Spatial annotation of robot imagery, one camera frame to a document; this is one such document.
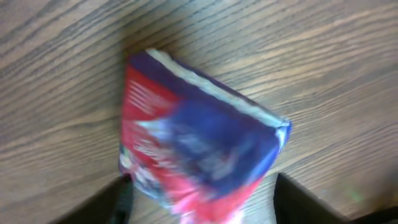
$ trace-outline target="wooden floor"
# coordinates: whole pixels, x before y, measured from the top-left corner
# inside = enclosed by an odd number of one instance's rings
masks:
[[[294,122],[245,223],[274,222],[280,171],[350,218],[393,187],[396,0],[2,0],[0,44],[2,224],[49,222],[118,176],[125,58],[149,47]],[[133,212],[177,223],[141,194]]]

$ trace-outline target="packet's sealed edge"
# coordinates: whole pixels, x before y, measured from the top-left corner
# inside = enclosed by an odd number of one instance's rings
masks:
[[[146,194],[172,205],[175,213],[196,210],[202,213],[198,218],[220,220],[254,190],[241,189],[255,185],[269,169],[287,141],[291,124],[192,70],[155,50],[130,59],[123,99],[121,170],[131,173]],[[220,129],[214,127],[217,124],[222,124]],[[201,128],[210,137],[199,138],[206,135],[196,130]],[[209,141],[212,137],[222,144]],[[253,150],[253,142],[262,145]],[[214,204],[218,207],[232,206],[220,214],[197,211],[214,202],[219,202]]]

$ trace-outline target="wood grain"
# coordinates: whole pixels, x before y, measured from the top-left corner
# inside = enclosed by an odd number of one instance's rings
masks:
[[[372,212],[397,172],[397,17],[395,0],[0,1],[0,223],[46,223],[118,175],[125,58],[148,47],[293,120],[245,223],[274,222],[280,171]],[[132,223],[177,223],[137,194]]]

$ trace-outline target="snack packet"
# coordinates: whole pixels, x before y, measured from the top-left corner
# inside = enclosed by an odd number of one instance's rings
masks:
[[[291,122],[208,75],[146,50],[129,59],[120,170],[182,223],[236,223]]]

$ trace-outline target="red and blue packet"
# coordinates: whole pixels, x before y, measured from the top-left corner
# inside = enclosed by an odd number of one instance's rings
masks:
[[[181,223],[238,223],[287,142],[291,122],[172,59],[129,59],[120,170]]]

